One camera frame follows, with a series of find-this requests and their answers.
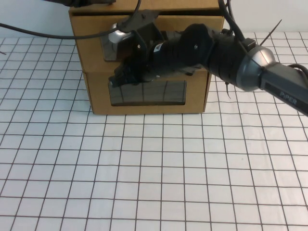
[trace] cardboard box flap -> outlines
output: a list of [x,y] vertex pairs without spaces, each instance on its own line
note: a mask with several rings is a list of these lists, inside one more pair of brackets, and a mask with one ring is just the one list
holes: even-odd
[[[111,5],[94,4],[87,7],[71,8],[72,14],[83,13],[115,13],[132,12],[138,0],[116,0]],[[218,10],[217,0],[142,0],[140,10],[158,10],[158,11],[200,11],[200,10]]]

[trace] grid paper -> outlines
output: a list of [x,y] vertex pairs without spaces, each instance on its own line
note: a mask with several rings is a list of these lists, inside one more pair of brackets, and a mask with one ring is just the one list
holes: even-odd
[[[1,231],[308,230],[301,113],[213,77],[204,114],[93,115],[74,42],[0,44]],[[264,45],[308,66],[308,33]]]

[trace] box opening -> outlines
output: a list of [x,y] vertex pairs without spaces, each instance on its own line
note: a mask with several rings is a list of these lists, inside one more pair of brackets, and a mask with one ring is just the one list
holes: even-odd
[[138,85],[109,85],[112,106],[185,105],[187,82],[152,81]]

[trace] sticker label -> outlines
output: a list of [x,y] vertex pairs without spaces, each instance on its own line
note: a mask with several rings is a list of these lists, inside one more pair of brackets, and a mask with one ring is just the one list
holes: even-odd
[[155,53],[155,52],[160,51],[160,48],[162,47],[162,45],[163,45],[162,43],[156,45],[156,47],[154,48],[154,51],[153,51],[153,52]]

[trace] black grid line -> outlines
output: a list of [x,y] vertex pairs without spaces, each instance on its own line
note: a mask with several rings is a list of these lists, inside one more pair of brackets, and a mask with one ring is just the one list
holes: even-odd
[[[144,135],[144,123],[143,123],[143,126],[142,126],[142,136]],[[143,137],[142,137],[142,142],[141,142],[141,151],[142,151],[142,148],[143,148]],[[136,221],[135,221],[135,231],[137,229],[137,219],[138,219],[138,205],[139,205],[139,201],[141,201],[139,199],[139,192],[140,192],[140,178],[141,178],[141,163],[142,163],[142,155],[140,155],[140,165],[138,166],[139,167],[139,182],[138,182],[138,190],[137,190],[137,205],[136,205]]]
[[[203,126],[203,117],[201,115],[201,125]],[[206,190],[207,190],[207,201],[208,201],[208,211],[209,211],[209,221],[210,221],[210,230],[213,230],[212,227],[212,215],[211,215],[211,202],[210,202],[210,195],[209,195],[209,189],[208,189],[208,177],[207,177],[207,170],[208,167],[206,167],[206,154],[205,154],[205,143],[203,142],[203,151],[204,151],[204,166],[205,166],[205,179],[206,179]]]
[[224,145],[224,154],[225,154],[225,158],[226,158],[226,164],[227,164],[227,170],[228,170],[228,178],[229,178],[229,183],[230,183],[230,192],[231,192],[231,199],[232,199],[232,206],[233,206],[233,214],[234,214],[234,220],[235,220],[235,228],[236,231],[238,231],[238,226],[237,226],[237,220],[236,220],[236,213],[235,213],[235,206],[234,206],[234,198],[233,198],[233,191],[232,191],[232,184],[231,184],[231,178],[230,178],[230,169],[229,169],[229,164],[228,164],[228,157],[227,157],[227,148],[226,148],[226,143],[225,143],[225,137],[224,137],[224,133],[222,132],[222,136],[223,136],[223,145]]
[[[238,104],[238,98],[237,98],[237,94],[236,93],[235,93],[235,97],[236,97],[236,101],[237,101],[238,110],[240,111],[240,107],[239,107],[239,104]],[[255,192],[255,197],[256,197],[256,202],[257,202],[257,207],[258,207],[258,213],[259,213],[259,218],[260,218],[260,223],[261,223],[261,229],[263,231],[262,217],[261,217],[261,213],[260,213],[260,204],[258,203],[258,197],[257,197],[257,192],[256,192],[255,180],[254,180],[253,173],[252,173],[251,163],[250,163],[249,154],[248,154],[249,152],[248,152],[248,148],[247,148],[247,141],[246,141],[245,132],[244,132],[244,128],[243,128],[243,120],[242,120],[241,116],[240,116],[240,120],[241,120],[241,125],[242,125],[241,127],[242,127],[242,132],[243,132],[244,141],[245,141],[245,148],[246,148],[246,152],[247,152],[247,159],[248,159],[248,164],[249,164],[249,168],[250,168],[252,184],[253,184],[253,187],[254,187],[254,192]]]
[[[284,133],[284,136],[287,138],[284,128],[283,128],[283,133]],[[308,137],[307,137],[307,134],[305,133],[305,130],[304,130],[304,134],[305,134],[305,136],[306,136],[306,141],[308,141]],[[300,188],[301,188],[301,192],[302,192],[302,195],[303,195],[303,198],[304,198],[304,202],[305,202],[305,205],[306,205],[306,208],[307,208],[307,211],[308,211],[307,201],[306,201],[305,194],[304,194],[304,191],[303,191],[303,188],[302,188],[302,183],[301,183],[301,181],[300,181],[300,179],[299,179],[298,171],[297,171],[297,169],[296,169],[296,164],[295,164],[295,162],[294,162],[294,158],[293,158],[293,155],[292,155],[292,152],[291,152],[291,149],[290,149],[290,145],[289,145],[288,142],[287,142],[287,145],[288,145],[289,151],[290,151],[290,153],[291,153],[291,158],[292,158],[292,162],[293,162],[293,165],[294,165],[294,169],[295,169],[295,173],[296,173],[296,176],[297,176],[297,180],[298,180],[299,186],[300,186]]]
[[[23,139],[24,139],[25,133],[26,133],[26,129],[25,129],[23,138],[22,138],[22,140],[21,140],[21,142],[20,142],[18,148],[20,148],[20,146],[21,146],[21,144],[22,144],[22,142],[23,142]],[[26,182],[25,189],[24,189],[24,191],[23,191],[22,197],[23,197],[24,194],[25,194],[26,187],[27,187],[28,181],[29,181],[29,179],[30,179],[30,176],[31,176],[33,167],[34,167],[34,163],[33,163],[33,165],[31,166],[31,170],[30,170],[30,173],[29,173],[29,176],[28,176],[28,179],[27,179],[27,182]],[[13,222],[12,222],[12,226],[11,226],[11,229],[10,229],[10,230],[13,229],[14,223],[15,223],[15,221],[16,221],[16,215],[18,214],[18,211],[19,211],[20,205],[21,205],[21,203],[22,203],[22,200],[23,200],[23,199],[21,198],[21,200],[20,200],[20,202],[19,202],[19,205],[18,205],[18,208],[17,208],[17,211],[16,211],[16,213],[15,213],[15,218],[14,218],[14,220],[13,220]]]
[[[126,121],[126,116],[124,118],[124,126],[123,126],[123,137],[124,137],[124,132],[125,132],[125,121]],[[119,164],[121,163],[121,154],[122,154],[122,147],[123,147],[123,138],[122,138],[122,141],[121,141],[121,149],[120,149],[120,157],[119,157]],[[115,182],[115,194],[114,194],[114,199],[113,199],[113,204],[112,204],[112,210],[111,210],[111,220],[110,220],[110,228],[109,228],[109,231],[111,231],[111,228],[112,228],[112,220],[114,219],[113,218],[113,214],[114,214],[114,208],[115,208],[115,201],[116,201],[116,187],[117,187],[117,184],[119,183],[118,179],[119,179],[119,172],[120,172],[120,168],[118,167],[117,168],[117,175],[116,175],[116,182]]]

